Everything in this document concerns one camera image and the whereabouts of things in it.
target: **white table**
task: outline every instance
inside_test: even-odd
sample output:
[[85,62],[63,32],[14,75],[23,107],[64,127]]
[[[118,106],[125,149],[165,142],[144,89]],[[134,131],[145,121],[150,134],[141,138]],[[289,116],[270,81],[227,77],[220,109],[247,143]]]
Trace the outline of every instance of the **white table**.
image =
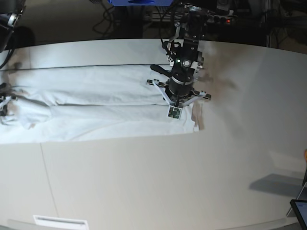
[[[17,193],[13,198],[36,209],[13,217],[87,219],[91,230],[264,230],[296,221],[285,219],[291,194],[276,187],[296,186],[305,171],[307,56],[217,42],[205,47],[206,84],[199,87],[213,100],[204,108],[203,131],[41,144],[36,165],[46,164],[48,177],[37,173],[49,179],[50,201],[40,207]],[[18,53],[23,69],[167,64],[159,40],[56,44]],[[29,167],[37,166],[27,163],[24,170]],[[40,186],[27,180],[33,190]],[[54,209],[40,213],[52,202]],[[16,200],[11,208],[18,209]]]

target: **folded garment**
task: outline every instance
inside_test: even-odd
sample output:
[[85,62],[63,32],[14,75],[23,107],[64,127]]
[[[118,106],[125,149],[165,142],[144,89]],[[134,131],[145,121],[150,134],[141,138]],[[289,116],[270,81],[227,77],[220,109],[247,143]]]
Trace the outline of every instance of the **folded garment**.
[[17,100],[2,117],[0,143],[82,141],[198,131],[192,105],[180,120],[147,79],[149,66],[96,66],[2,72]]

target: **white cloth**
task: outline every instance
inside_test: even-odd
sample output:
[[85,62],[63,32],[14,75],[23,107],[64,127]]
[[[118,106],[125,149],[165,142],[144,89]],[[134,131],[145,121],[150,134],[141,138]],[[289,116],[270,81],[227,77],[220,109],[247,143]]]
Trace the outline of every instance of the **white cloth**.
[[[2,72],[7,79],[7,72]],[[192,105],[180,120],[147,79],[166,81],[149,66],[97,66],[19,70],[8,74],[11,91],[0,143],[83,141],[172,135],[198,131]]]

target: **blue object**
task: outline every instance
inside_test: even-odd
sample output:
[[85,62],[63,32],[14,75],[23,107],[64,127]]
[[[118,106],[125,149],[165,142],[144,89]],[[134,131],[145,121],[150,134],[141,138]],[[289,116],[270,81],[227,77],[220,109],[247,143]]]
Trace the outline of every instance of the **blue object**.
[[173,0],[108,0],[114,6],[169,6]]

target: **white vent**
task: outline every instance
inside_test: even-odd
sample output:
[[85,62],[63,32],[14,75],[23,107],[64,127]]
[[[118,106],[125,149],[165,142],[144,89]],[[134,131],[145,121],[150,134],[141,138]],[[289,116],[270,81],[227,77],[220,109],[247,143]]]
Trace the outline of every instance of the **white vent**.
[[63,219],[38,215],[33,215],[33,217],[35,224],[40,226],[70,230],[89,230],[88,223],[86,220]]

